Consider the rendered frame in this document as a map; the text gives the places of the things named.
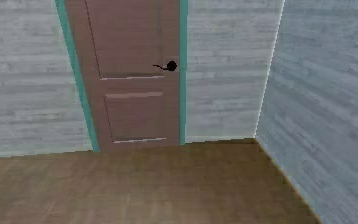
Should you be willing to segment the brown panelled room door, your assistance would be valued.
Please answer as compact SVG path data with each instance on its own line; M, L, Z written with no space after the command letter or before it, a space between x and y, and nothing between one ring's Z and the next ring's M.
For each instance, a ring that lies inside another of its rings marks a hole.
M54 1L93 149L179 145L183 0Z

